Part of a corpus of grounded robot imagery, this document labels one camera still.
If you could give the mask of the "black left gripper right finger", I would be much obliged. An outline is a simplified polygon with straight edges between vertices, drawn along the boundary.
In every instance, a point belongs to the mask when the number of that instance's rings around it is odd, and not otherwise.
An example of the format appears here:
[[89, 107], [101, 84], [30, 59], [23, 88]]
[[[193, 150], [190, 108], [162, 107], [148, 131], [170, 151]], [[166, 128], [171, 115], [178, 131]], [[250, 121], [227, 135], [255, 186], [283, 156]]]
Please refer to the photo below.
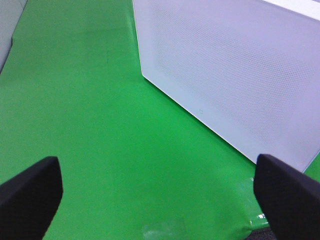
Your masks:
[[320, 238], [318, 181], [270, 154], [260, 154], [253, 193], [276, 239]]

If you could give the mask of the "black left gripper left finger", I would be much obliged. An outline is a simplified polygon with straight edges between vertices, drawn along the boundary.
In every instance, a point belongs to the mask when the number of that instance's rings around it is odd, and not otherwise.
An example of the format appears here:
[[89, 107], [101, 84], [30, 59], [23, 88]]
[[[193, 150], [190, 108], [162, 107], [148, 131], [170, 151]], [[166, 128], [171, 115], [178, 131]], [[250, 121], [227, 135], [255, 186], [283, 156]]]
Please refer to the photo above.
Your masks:
[[0, 186], [0, 238], [41, 240], [63, 197], [59, 159], [47, 156]]

